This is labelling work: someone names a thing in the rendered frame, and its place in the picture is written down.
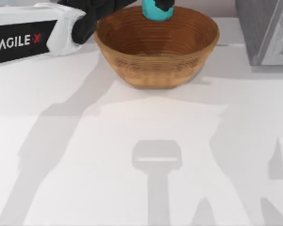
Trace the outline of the teal bottle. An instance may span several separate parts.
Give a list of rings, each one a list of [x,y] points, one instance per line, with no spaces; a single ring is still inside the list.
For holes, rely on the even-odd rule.
[[[166,21],[174,12],[174,4],[167,6],[165,9],[161,9],[156,5],[156,0],[142,0],[142,13],[151,21]]]

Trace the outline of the brown woven basket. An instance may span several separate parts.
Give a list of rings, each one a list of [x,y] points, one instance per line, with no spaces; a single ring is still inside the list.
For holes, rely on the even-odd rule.
[[[140,6],[100,20],[94,35],[109,66],[135,88],[172,89],[194,78],[220,37],[209,16],[175,7],[166,21],[151,21]]]

